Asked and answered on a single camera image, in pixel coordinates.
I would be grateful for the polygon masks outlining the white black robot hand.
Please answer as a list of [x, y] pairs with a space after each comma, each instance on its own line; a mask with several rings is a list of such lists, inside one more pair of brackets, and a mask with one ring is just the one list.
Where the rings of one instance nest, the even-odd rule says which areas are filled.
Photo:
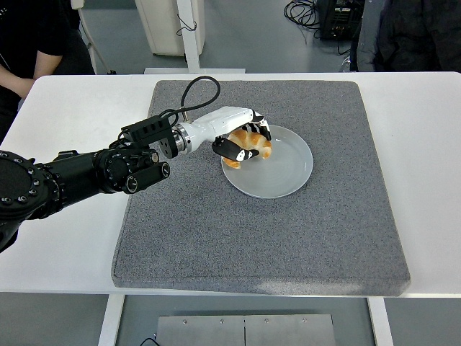
[[192, 123], [178, 124], [176, 133], [179, 138], [176, 139], [176, 145], [180, 151], [190, 153], [198, 149], [203, 142], [209, 141], [216, 154], [232, 161], [244, 161], [258, 156], [260, 150], [245, 149], [224, 137], [237, 129], [260, 134], [267, 141], [272, 139], [264, 116], [249, 108], [222, 107]]

